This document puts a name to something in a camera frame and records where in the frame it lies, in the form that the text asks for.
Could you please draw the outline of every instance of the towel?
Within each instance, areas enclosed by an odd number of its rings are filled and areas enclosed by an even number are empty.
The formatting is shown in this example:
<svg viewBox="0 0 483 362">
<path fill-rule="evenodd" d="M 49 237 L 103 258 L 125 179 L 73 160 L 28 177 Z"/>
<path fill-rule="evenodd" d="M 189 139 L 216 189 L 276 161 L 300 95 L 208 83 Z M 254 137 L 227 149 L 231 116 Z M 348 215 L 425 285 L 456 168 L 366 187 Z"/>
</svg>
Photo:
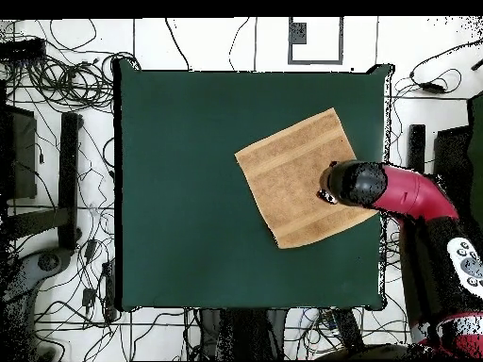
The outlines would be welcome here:
<svg viewBox="0 0 483 362">
<path fill-rule="evenodd" d="M 377 213 L 317 196 L 331 161 L 356 159 L 334 108 L 245 147 L 235 158 L 280 249 L 328 238 Z"/>
</svg>

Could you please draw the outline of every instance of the power adapter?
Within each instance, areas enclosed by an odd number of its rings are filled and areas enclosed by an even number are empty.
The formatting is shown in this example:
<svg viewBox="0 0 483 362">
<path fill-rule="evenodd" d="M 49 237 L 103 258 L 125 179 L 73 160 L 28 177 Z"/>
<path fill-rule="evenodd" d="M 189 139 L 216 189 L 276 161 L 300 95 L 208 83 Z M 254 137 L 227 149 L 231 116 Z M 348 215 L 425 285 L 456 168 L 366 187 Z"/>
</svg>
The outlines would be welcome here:
<svg viewBox="0 0 483 362">
<path fill-rule="evenodd" d="M 86 314 L 95 304 L 95 290 L 93 288 L 84 288 L 82 292 L 82 306 L 86 307 Z"/>
<path fill-rule="evenodd" d="M 428 93 L 432 93 L 432 94 L 446 93 L 446 89 L 441 85 L 437 85 L 436 83 L 433 83 L 433 82 L 417 83 L 414 80 L 414 71 L 409 74 L 409 78 L 412 79 L 412 81 L 416 85 L 418 85 L 421 89 L 423 89 L 423 91 L 427 91 Z"/>
<path fill-rule="evenodd" d="M 444 94 L 446 92 L 443 86 L 431 82 L 420 83 L 419 87 L 432 94 Z"/>
<path fill-rule="evenodd" d="M 86 264 L 90 264 L 92 261 L 92 258 L 94 257 L 95 251 L 97 250 L 97 240 L 88 240 L 87 242 L 87 248 L 84 253 L 84 256 L 86 257 Z"/>
</svg>

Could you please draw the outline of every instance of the green tablecloth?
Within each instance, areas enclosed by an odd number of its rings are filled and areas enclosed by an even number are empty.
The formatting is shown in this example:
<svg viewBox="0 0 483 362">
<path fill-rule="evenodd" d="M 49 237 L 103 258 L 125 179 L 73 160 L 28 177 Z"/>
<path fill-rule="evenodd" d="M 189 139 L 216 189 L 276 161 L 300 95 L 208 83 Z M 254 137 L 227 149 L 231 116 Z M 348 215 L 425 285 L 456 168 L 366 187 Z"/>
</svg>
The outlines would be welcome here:
<svg viewBox="0 0 483 362">
<path fill-rule="evenodd" d="M 116 300 L 123 308 L 380 307 L 379 217 L 280 250 L 234 154 L 334 107 L 358 159 L 381 160 L 390 70 L 140 72 L 121 61 Z"/>
</svg>

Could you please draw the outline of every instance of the robot control buttons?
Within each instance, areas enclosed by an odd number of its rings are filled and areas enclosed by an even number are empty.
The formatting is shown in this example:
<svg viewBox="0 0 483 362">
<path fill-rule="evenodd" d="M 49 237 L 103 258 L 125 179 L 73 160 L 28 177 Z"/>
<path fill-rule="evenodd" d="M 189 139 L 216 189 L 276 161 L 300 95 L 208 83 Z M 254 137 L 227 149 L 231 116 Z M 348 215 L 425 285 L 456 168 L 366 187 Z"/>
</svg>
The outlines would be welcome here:
<svg viewBox="0 0 483 362">
<path fill-rule="evenodd" d="M 460 266 L 470 276 L 478 279 L 483 279 L 483 267 L 475 259 L 470 257 L 465 258 L 461 261 Z"/>
<path fill-rule="evenodd" d="M 478 281 L 476 279 L 474 279 L 473 277 L 469 277 L 467 282 L 468 282 L 469 285 L 472 285 L 475 288 L 478 286 Z"/>
<path fill-rule="evenodd" d="M 466 238 L 449 240 L 446 250 L 459 283 L 473 295 L 483 299 L 483 264 L 472 243 Z"/>
</svg>

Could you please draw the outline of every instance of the black stand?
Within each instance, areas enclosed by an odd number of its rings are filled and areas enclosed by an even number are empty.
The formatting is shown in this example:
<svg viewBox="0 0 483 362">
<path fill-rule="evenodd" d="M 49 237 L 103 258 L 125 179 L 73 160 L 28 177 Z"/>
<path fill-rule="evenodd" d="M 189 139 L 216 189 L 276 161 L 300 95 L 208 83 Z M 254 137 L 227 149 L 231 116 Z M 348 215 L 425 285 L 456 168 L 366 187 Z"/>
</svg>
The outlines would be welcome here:
<svg viewBox="0 0 483 362">
<path fill-rule="evenodd" d="M 58 229 L 58 246 L 75 250 L 77 232 L 77 145 L 82 117 L 73 112 L 61 116 L 60 157 L 58 163 L 58 208 L 9 216 L 5 229 L 9 239 L 37 235 Z M 0 131 L 0 138 L 5 135 Z"/>
</svg>

